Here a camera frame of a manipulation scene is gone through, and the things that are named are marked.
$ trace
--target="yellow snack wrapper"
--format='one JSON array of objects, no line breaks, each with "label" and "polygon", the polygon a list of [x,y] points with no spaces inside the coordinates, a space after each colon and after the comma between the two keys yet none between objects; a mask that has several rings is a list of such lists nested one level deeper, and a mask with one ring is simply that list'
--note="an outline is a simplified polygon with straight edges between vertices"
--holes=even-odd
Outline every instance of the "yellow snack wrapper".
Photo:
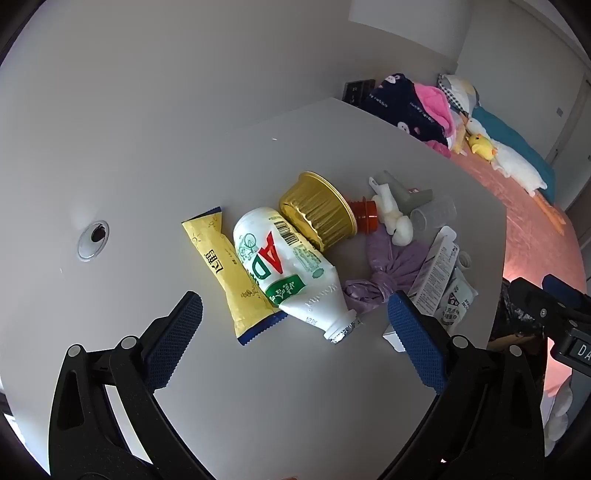
[{"label": "yellow snack wrapper", "polygon": [[238,260],[234,246],[222,233],[221,207],[183,222],[183,228],[226,292],[241,345],[287,316],[271,304]]}]

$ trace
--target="stuffed toy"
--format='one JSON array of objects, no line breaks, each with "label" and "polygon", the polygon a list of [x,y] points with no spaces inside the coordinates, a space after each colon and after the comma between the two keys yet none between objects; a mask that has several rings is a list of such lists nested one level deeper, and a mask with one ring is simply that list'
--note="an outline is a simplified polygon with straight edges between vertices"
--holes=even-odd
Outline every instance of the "stuffed toy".
[{"label": "stuffed toy", "polygon": [[492,146],[491,141],[484,135],[472,135],[468,138],[468,145],[470,145],[472,153],[480,155],[485,160],[493,161],[495,159],[497,150]]}]

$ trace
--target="white plastic bottle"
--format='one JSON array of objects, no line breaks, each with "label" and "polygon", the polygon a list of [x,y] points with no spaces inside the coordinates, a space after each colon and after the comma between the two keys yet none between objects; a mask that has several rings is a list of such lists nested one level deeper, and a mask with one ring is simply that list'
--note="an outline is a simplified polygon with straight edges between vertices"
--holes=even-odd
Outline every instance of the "white plastic bottle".
[{"label": "white plastic bottle", "polygon": [[336,268],[276,210],[262,207],[234,227],[238,258],[281,310],[340,342],[356,325]]}]

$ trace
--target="white cardboard box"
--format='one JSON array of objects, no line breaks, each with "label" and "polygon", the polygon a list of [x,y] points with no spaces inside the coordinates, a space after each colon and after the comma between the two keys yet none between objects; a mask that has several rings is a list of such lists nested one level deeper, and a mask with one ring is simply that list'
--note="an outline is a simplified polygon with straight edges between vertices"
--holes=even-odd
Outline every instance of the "white cardboard box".
[{"label": "white cardboard box", "polygon": [[[413,286],[408,291],[408,298],[423,315],[435,314],[447,283],[452,276],[453,267],[460,251],[454,243],[456,233],[449,227],[443,227],[427,258],[418,272]],[[384,332],[384,338],[390,342],[397,352],[405,352],[402,342],[391,325]]]}]

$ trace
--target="aluminum foil cup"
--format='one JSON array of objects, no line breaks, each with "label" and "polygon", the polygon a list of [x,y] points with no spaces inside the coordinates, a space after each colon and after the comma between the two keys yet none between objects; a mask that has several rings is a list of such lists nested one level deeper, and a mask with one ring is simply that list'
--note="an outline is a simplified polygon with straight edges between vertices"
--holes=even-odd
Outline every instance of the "aluminum foil cup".
[{"label": "aluminum foil cup", "polygon": [[353,210],[327,180],[305,171],[279,200],[279,210],[320,252],[357,233]]}]

